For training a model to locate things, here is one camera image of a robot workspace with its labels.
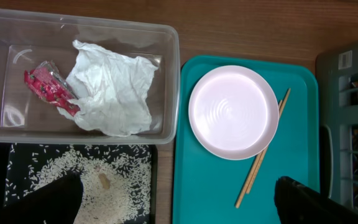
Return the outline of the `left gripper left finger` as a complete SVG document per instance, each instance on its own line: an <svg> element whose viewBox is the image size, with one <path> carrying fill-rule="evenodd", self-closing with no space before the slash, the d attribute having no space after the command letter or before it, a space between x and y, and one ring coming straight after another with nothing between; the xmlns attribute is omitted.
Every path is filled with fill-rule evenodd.
<svg viewBox="0 0 358 224"><path fill-rule="evenodd" d="M69 174L35 190L0 212L0 223L72 224L82 203L83 184Z"/></svg>

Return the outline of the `white rice pile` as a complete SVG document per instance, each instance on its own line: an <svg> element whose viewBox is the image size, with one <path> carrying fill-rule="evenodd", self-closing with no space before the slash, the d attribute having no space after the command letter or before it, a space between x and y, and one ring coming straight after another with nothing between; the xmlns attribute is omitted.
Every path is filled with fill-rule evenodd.
<svg viewBox="0 0 358 224"><path fill-rule="evenodd" d="M83 196L75 223L153 222L152 146L14 143L8 153L4 206L78 174Z"/></svg>

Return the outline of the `large white plate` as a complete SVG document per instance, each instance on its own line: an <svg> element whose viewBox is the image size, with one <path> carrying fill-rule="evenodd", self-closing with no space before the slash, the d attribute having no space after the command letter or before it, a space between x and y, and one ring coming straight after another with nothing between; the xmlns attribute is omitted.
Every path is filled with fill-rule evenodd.
<svg viewBox="0 0 358 224"><path fill-rule="evenodd" d="M200 78L190 95L188 116L198 142L215 156L232 161L266 149L280 117L268 82L238 65L215 68Z"/></svg>

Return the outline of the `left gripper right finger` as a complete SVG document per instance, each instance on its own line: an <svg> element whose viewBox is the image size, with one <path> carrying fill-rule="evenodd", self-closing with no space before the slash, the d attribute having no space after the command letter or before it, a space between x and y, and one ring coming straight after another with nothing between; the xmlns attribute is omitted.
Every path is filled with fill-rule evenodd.
<svg viewBox="0 0 358 224"><path fill-rule="evenodd" d="M274 202L281 224L358 224L358 214L283 176L275 183Z"/></svg>

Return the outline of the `white napkin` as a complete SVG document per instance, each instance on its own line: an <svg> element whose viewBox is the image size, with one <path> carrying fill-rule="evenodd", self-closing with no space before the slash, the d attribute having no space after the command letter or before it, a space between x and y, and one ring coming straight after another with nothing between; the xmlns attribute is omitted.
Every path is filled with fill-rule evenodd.
<svg viewBox="0 0 358 224"><path fill-rule="evenodd" d="M152 116L147 106L148 91L158 69L144 57L131 58L96 44L73 41L76 63L66 82L80 110L71 116L58 112L86 131L128 137L150 129Z"/></svg>

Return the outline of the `red snack wrapper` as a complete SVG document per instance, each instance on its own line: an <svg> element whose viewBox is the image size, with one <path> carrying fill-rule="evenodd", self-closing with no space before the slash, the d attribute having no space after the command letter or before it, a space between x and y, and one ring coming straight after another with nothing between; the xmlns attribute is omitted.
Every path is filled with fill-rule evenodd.
<svg viewBox="0 0 358 224"><path fill-rule="evenodd" d="M69 100L78 99L53 61L44 61L33 70L24 71L24 83L42 101L64 109L74 116L80 107Z"/></svg>

